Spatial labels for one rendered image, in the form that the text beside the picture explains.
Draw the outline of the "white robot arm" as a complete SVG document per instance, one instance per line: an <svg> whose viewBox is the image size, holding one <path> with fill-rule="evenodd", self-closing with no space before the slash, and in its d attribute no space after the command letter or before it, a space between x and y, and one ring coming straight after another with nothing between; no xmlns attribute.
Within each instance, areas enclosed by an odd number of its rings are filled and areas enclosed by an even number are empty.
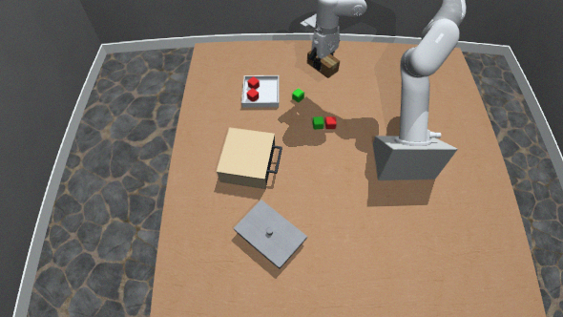
<svg viewBox="0 0 563 317"><path fill-rule="evenodd" d="M315 32L333 34L338 30L340 16L358 17L366 12L366 8L365 0L317 0L317 13L302 21L300 29L307 32L314 28ZM465 15L465 0L442 0L441 8L423 30L420 44L402 55L400 135L395 142L425 146L431 144L430 138L441 137L441 133L427 129L429 76L442 66L456 47L458 27Z"/></svg>

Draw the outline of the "green block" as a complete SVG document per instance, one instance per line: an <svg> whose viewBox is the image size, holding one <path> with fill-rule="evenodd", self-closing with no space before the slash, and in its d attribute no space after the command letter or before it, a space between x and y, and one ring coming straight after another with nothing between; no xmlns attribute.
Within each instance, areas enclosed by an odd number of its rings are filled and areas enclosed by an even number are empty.
<svg viewBox="0 0 563 317"><path fill-rule="evenodd" d="M314 130L323 129L323 125L324 125L324 123L323 123L323 117L322 116L313 117L313 128L314 128Z"/></svg>
<svg viewBox="0 0 563 317"><path fill-rule="evenodd" d="M304 99L304 92L298 88L295 92L292 93L292 98L297 102L300 102Z"/></svg>

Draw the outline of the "red block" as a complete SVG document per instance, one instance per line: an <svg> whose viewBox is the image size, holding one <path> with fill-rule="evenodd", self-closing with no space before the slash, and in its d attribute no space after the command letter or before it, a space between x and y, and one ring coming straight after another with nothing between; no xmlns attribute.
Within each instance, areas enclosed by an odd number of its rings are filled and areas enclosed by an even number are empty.
<svg viewBox="0 0 563 317"><path fill-rule="evenodd" d="M255 102L257 99L260 98L259 92L257 92L253 88L250 91L248 91L246 94L247 94L247 98L252 102Z"/></svg>
<svg viewBox="0 0 563 317"><path fill-rule="evenodd" d="M325 129L336 129L336 117L335 116L327 116L325 118Z"/></svg>
<svg viewBox="0 0 563 317"><path fill-rule="evenodd" d="M250 78L250 79L247 81L247 83L248 83L248 87L249 87L250 89L253 88L253 89L256 90L256 89L258 89L259 86L260 86L260 81L257 80L254 76L253 76L252 78Z"/></svg>

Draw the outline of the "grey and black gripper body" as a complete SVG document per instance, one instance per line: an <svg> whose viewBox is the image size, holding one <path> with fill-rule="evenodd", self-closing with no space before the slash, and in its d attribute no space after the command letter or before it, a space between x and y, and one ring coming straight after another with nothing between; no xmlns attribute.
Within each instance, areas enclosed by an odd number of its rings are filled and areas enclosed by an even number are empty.
<svg viewBox="0 0 563 317"><path fill-rule="evenodd" d="M318 43L319 41L319 43ZM314 32L312 39L311 52L316 47L317 56L322 59L329 54L333 53L339 48L340 43L340 29L333 34L322 34Z"/></svg>

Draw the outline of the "brown cardboard box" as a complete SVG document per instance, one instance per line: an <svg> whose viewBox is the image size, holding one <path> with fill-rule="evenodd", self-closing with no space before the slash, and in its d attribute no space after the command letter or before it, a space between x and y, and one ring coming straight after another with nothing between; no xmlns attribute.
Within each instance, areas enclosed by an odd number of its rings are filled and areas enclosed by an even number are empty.
<svg viewBox="0 0 563 317"><path fill-rule="evenodd" d="M308 58L310 54L311 51L307 53L307 64L313 67L313 61ZM323 74L325 77L329 78L330 76L332 76L333 74L339 71L340 60L334 57L333 55L329 54L325 58L322 58L321 62L322 64L320 70L317 70L314 67L313 68L318 72L320 72L321 74Z"/></svg>

